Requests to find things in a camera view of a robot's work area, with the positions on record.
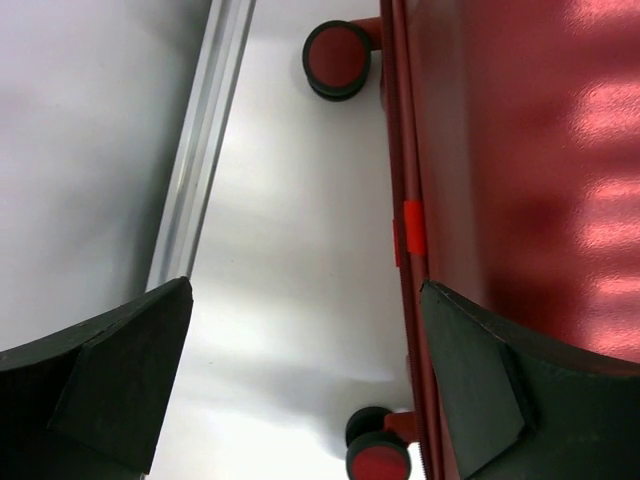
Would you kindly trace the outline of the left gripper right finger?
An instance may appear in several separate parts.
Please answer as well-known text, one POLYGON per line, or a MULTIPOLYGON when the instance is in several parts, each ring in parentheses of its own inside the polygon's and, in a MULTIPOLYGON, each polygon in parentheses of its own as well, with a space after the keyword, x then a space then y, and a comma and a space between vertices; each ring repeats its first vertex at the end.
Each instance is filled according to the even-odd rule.
POLYGON ((463 479, 636 479, 639 366, 426 281, 421 306, 463 479))

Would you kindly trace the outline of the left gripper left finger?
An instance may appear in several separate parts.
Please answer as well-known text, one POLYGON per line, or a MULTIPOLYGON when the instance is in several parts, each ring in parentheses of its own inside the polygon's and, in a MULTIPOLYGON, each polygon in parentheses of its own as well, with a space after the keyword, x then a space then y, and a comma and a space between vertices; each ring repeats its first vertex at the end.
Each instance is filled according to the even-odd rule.
POLYGON ((143 479, 193 308, 186 277, 1 354, 4 479, 143 479))

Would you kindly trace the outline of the red suitcase blue lining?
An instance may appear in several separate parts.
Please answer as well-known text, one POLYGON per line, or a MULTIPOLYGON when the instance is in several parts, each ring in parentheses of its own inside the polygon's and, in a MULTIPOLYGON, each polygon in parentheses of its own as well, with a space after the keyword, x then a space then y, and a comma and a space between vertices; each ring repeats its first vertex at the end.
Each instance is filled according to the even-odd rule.
POLYGON ((384 1, 308 35, 321 98, 382 55, 413 407, 356 411, 352 479, 463 479, 421 306, 426 281, 566 344, 639 366, 639 5, 384 1))

